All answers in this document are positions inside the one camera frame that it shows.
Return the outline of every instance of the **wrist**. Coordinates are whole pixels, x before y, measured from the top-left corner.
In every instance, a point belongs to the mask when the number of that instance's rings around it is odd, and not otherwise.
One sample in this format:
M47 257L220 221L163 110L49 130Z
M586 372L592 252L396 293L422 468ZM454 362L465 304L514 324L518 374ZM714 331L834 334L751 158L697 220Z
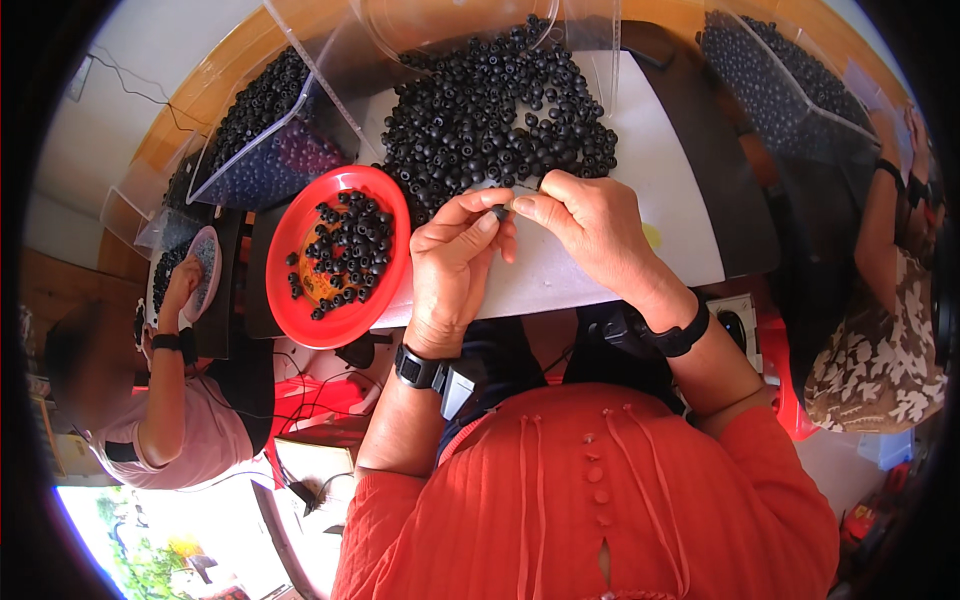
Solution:
M414 318L403 333L403 343L420 358L456 358L464 344L465 329L436 327Z
M160 314L156 316L156 333L180 333L180 312L166 306L160 307Z
M919 181L921 185L926 185L927 181L930 179L929 169L926 167L926 165L918 165L915 163L910 169L910 173L913 173L913 176L917 178L917 181Z
M700 307L696 294L661 260L657 259L651 267L650 273L635 283L630 293L621 295L622 298L643 315L654 333L671 327L687 328Z

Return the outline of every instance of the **wall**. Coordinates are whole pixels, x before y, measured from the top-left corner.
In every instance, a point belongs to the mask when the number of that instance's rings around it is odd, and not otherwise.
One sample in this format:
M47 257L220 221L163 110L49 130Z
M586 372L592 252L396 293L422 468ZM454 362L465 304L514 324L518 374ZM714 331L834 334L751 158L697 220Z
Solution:
M23 244L28 248L96 269L103 232L95 216L32 190L23 226Z
M127 89L162 101L259 5L260 0L124 0L90 52L156 82L122 72ZM34 182L28 247L96 268L100 236L91 234L89 221L99 219L108 188L123 178L161 109L168 110L125 93L112 69L97 61L90 65L80 102L64 98L47 133ZM182 127L196 126L189 117L178 113L177 118ZM73 228L84 234L79 239L46 234Z

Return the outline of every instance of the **clear plastic bin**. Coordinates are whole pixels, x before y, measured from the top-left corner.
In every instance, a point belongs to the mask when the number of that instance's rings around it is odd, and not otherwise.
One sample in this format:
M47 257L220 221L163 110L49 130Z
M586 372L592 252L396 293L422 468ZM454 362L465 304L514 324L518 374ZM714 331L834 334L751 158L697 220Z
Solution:
M282 50L275 49L234 85L220 114L205 131L207 141L190 186L188 204L265 210L297 194L327 171L356 159L360 145L356 134L310 75L289 112L211 173L216 130L236 94Z
M842 82L841 73L802 29L775 12L742 0L707 0L701 51L732 89L754 122L767 149L775 155L837 163L853 156L869 162L879 140L866 109L851 94L853 122L815 105L782 61L741 15L776 23L777 31L796 43Z
M153 250L137 246L137 237L160 211L163 195L171 178L177 173L180 162L189 153L197 152L203 143L202 137L191 133L159 171L143 158L132 162L123 180L108 190L100 210L100 223L149 260Z
M422 77L397 55L466 48L470 36L508 31L534 13L551 27L540 44L559 41L609 116L620 59L619 0L351 0L339 15L311 0L264 0L290 43L310 66L369 150L384 156L371 98ZM587 53L578 57L576 53Z

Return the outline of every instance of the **red sweater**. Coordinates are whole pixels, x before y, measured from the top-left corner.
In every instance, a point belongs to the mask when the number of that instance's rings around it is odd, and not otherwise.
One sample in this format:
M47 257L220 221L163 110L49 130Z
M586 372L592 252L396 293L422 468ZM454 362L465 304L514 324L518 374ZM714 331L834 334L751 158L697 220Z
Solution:
M426 481L360 482L334 598L827 595L837 523L767 409L715 441L631 390L546 387L451 446Z

